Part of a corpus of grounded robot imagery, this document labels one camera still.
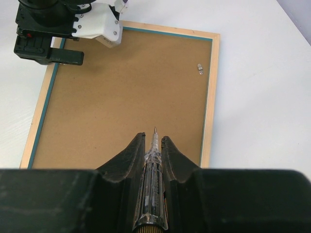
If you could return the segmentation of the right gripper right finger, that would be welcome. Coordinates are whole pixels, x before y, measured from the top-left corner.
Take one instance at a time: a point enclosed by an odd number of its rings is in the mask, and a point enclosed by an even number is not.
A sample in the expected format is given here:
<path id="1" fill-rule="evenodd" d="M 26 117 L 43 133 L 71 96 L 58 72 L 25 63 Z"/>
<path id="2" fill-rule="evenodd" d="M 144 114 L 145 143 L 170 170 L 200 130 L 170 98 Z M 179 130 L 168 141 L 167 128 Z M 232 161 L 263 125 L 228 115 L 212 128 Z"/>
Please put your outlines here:
<path id="1" fill-rule="evenodd" d="M 161 140 L 171 233 L 308 233 L 311 183 L 295 170 L 200 168 Z"/>

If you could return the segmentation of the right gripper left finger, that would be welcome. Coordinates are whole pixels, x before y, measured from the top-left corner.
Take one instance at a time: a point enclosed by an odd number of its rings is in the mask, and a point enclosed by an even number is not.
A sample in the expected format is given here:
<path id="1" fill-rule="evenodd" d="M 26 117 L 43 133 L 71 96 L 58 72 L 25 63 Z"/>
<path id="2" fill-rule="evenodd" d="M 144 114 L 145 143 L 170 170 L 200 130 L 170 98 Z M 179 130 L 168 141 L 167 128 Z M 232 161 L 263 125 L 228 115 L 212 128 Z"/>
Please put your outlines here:
<path id="1" fill-rule="evenodd" d="M 97 169 L 3 169 L 3 233 L 130 233 L 145 153 L 138 133 Z"/>

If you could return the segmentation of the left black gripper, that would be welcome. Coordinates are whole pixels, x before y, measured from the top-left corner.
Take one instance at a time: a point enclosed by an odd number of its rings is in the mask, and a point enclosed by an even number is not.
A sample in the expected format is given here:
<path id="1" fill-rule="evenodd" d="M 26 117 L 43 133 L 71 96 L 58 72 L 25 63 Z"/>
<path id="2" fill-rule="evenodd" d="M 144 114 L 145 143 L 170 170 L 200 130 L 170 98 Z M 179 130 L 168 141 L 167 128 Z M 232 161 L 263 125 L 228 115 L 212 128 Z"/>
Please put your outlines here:
<path id="1" fill-rule="evenodd" d="M 17 39 L 14 53 L 41 65 L 61 63 L 81 66 L 81 51 L 52 48 L 51 37 L 73 39 L 74 22 L 90 12 L 92 0 L 20 0 L 16 16 Z"/>

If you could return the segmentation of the small screwdriver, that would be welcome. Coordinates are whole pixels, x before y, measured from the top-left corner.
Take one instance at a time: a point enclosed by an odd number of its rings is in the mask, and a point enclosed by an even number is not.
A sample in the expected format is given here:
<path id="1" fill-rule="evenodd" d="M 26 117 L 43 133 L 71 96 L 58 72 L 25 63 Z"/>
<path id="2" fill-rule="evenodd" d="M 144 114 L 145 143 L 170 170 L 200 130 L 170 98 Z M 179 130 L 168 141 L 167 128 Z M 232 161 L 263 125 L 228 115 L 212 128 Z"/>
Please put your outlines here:
<path id="1" fill-rule="evenodd" d="M 164 198 L 162 157 L 158 133 L 154 128 L 151 146 L 144 155 L 132 231 L 134 233 L 163 233 L 168 230 Z"/>

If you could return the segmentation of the blue picture frame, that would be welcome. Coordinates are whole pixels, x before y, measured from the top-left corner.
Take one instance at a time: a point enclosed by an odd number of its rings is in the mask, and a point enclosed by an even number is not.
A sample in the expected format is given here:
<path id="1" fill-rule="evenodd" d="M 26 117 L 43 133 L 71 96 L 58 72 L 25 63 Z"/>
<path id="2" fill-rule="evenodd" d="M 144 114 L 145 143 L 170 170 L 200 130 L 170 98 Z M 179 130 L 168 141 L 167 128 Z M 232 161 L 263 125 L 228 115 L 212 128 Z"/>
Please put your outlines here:
<path id="1" fill-rule="evenodd" d="M 220 35 L 146 23 L 123 23 L 121 44 L 56 39 L 83 50 L 81 66 L 49 65 L 20 168 L 97 168 L 138 133 L 150 146 L 168 136 L 208 167 Z"/>

